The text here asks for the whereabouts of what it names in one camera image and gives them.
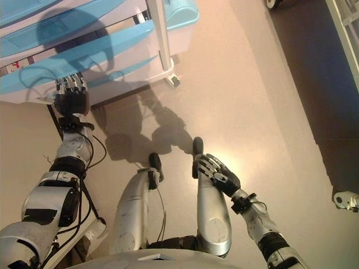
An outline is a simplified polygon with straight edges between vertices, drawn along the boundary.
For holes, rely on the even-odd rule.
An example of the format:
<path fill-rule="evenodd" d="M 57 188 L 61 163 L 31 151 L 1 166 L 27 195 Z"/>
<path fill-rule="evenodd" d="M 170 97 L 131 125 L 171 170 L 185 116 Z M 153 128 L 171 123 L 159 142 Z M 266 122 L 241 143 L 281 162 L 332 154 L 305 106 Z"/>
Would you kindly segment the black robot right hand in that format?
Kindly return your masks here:
<path fill-rule="evenodd" d="M 214 155 L 202 154 L 196 162 L 198 171 L 226 196 L 232 197 L 241 188 L 239 178 Z"/>

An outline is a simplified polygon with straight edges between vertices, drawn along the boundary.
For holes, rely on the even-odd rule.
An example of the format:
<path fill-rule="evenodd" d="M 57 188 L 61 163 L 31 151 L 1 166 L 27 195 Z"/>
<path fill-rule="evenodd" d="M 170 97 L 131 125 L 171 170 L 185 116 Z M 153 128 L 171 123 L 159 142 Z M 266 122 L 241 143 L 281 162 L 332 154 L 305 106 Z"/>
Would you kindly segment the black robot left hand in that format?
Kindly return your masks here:
<path fill-rule="evenodd" d="M 56 90 L 54 107 L 61 116 L 88 114 L 89 91 L 81 72 L 57 79 Z"/>

